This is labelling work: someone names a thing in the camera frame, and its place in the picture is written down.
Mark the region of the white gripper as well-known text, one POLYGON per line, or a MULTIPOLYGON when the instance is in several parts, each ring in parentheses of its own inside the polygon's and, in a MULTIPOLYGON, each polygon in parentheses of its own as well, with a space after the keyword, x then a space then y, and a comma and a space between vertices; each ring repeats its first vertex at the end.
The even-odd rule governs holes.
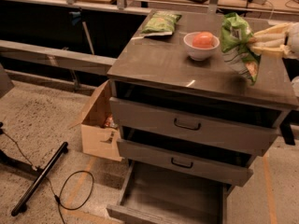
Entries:
POLYGON ((256 55, 299 59, 299 22, 284 22, 256 32, 249 44, 256 55))

